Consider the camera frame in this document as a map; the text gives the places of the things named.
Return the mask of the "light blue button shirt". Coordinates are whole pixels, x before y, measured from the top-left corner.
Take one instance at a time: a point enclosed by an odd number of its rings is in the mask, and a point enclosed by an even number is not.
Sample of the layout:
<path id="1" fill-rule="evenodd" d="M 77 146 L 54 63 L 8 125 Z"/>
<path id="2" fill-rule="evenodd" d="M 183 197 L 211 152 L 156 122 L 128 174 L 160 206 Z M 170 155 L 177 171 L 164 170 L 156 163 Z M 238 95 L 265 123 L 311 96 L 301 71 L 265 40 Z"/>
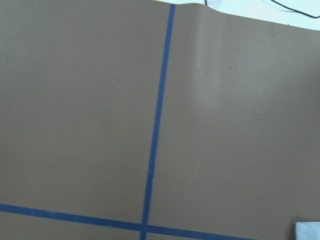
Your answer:
<path id="1" fill-rule="evenodd" d="M 295 237 L 296 240 L 320 240 L 320 223 L 296 222 Z"/>

